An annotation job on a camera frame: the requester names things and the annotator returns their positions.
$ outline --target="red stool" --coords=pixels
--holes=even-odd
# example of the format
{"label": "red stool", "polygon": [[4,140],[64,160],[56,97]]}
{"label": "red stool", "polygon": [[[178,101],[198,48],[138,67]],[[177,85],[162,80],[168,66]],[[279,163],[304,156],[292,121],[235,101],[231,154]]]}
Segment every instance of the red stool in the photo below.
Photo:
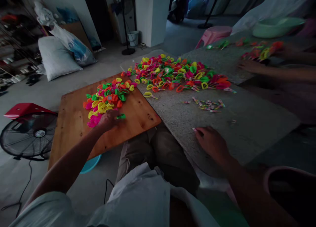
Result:
{"label": "red stool", "polygon": [[200,41],[197,43],[195,49],[198,49],[200,44],[204,42],[204,46],[214,43],[222,38],[226,38],[231,34],[232,27],[229,26],[214,26],[205,30]]}
{"label": "red stool", "polygon": [[49,112],[49,113],[56,114],[55,112],[52,112],[34,103],[18,103],[13,108],[11,108],[4,116],[14,120],[25,114],[35,113],[35,112]]}

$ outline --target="granite table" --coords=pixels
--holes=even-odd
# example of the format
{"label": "granite table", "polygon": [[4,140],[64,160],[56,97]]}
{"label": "granite table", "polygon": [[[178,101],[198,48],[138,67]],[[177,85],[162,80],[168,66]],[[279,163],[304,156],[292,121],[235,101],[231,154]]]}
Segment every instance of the granite table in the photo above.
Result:
{"label": "granite table", "polygon": [[[242,37],[246,37],[249,39],[250,42],[260,42],[260,41],[267,41],[269,43],[275,41],[284,41],[285,43],[290,43],[295,47],[299,48],[301,51],[309,49],[313,46],[316,46],[316,39],[314,38],[303,38],[303,37],[290,37],[290,36],[283,36],[276,39],[260,39],[252,36],[250,31],[242,31],[236,33],[232,36],[224,38],[218,42],[215,42],[213,45],[219,45],[223,40],[229,40],[230,42],[234,43],[240,40]],[[240,46],[236,47],[234,45],[228,46],[223,50],[219,49],[211,49],[207,50],[206,47],[201,47],[197,50],[190,51],[181,55],[181,58],[187,58],[191,61],[201,61],[207,66],[214,67],[215,71],[218,74],[226,75],[230,82],[234,84],[241,84],[242,82],[251,79],[255,76],[255,74],[249,73],[247,71],[238,69],[236,67],[237,62],[239,61],[240,57],[246,53],[250,52],[252,49],[251,46]],[[273,64],[278,64],[283,60],[271,57]]]}
{"label": "granite table", "polygon": [[[127,71],[130,66],[134,67],[136,62],[139,63],[143,57],[150,58],[160,54],[172,56],[163,50],[155,50],[123,62],[121,68]],[[199,93],[186,90],[176,93],[174,89],[155,93],[158,100],[147,99],[183,147],[186,155],[192,159],[191,161],[213,177],[221,177],[221,170],[199,147],[193,127],[211,125],[218,130],[226,140],[232,156],[244,165],[299,125],[298,118],[284,108],[236,85],[232,85],[231,88],[237,93],[219,90],[201,90]],[[138,85],[138,89],[142,93],[147,91],[144,84]],[[221,113],[201,110],[193,102],[192,96],[199,100],[222,99],[226,108],[221,109]],[[192,103],[183,104],[181,101],[192,101]],[[231,125],[233,119],[237,120],[235,125]]]}

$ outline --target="hand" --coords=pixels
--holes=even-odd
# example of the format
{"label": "hand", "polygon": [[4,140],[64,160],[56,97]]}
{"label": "hand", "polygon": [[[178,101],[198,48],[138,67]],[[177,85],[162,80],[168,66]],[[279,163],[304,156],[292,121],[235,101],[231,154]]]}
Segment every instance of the hand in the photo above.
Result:
{"label": "hand", "polygon": [[106,113],[102,115],[100,122],[95,127],[101,129],[103,133],[108,130],[111,130],[116,124],[118,124],[122,120],[116,119],[116,117],[119,115],[119,111],[109,109],[106,111]]}
{"label": "hand", "polygon": [[296,47],[293,47],[291,45],[287,45],[287,46],[284,46],[282,48],[280,48],[279,50],[277,50],[273,56],[275,57],[279,57],[279,58],[282,58],[282,59],[285,59],[285,60],[293,60],[297,54],[299,54],[300,51],[296,48]]}
{"label": "hand", "polygon": [[196,128],[195,136],[203,148],[217,163],[222,163],[231,158],[226,141],[212,127]]}
{"label": "hand", "polygon": [[259,62],[253,60],[240,60],[237,67],[257,74],[261,74],[266,69],[264,64],[260,64]]}

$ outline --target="trash bin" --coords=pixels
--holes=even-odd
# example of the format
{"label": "trash bin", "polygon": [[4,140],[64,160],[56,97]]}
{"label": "trash bin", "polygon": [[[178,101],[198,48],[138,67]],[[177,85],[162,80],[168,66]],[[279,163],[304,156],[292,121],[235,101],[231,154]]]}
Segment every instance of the trash bin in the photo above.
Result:
{"label": "trash bin", "polygon": [[138,31],[132,31],[127,34],[130,46],[138,45]]}

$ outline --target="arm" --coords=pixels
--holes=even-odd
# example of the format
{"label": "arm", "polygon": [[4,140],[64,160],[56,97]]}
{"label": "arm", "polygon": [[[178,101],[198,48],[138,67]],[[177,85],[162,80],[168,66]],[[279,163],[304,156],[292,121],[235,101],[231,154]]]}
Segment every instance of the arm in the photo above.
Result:
{"label": "arm", "polygon": [[298,226],[298,223],[230,156],[226,142],[211,127],[197,128],[201,147],[223,168],[249,226]]}
{"label": "arm", "polygon": [[309,52],[302,52],[299,49],[286,45],[276,51],[272,56],[282,58],[287,61],[295,61],[298,63],[316,65],[316,54]]}
{"label": "arm", "polygon": [[104,114],[99,124],[92,128],[92,130],[83,137],[78,144],[69,150],[47,172],[43,180],[24,205],[23,209],[25,209],[36,198],[45,193],[52,191],[67,193],[77,179],[100,136],[109,131],[118,121],[120,121],[120,119],[115,120],[115,117],[118,115],[118,111],[112,110]]}
{"label": "arm", "polygon": [[251,73],[266,75],[291,82],[316,83],[316,69],[314,68],[275,68],[266,67],[252,60],[240,61],[238,68]]}

